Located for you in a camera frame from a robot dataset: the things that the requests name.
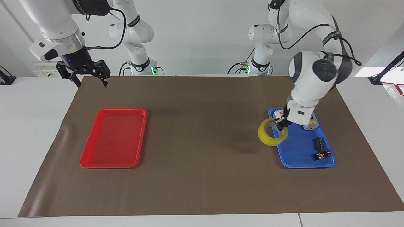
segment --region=brown tablecloth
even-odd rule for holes
[[[277,76],[114,77],[107,88],[85,77],[19,216],[404,210],[336,89],[316,108],[335,168],[286,169],[259,141],[268,109],[283,107],[292,87]],[[80,167],[104,107],[148,110],[136,168]]]

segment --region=black metal stand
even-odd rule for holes
[[[391,71],[391,69],[397,65],[402,59],[404,59],[404,51],[401,52],[383,71],[377,76],[370,76],[368,79],[373,85],[383,85],[380,80],[381,78],[386,75],[387,72]]]
[[[0,70],[0,85],[12,85],[15,79],[16,76],[7,76]]]

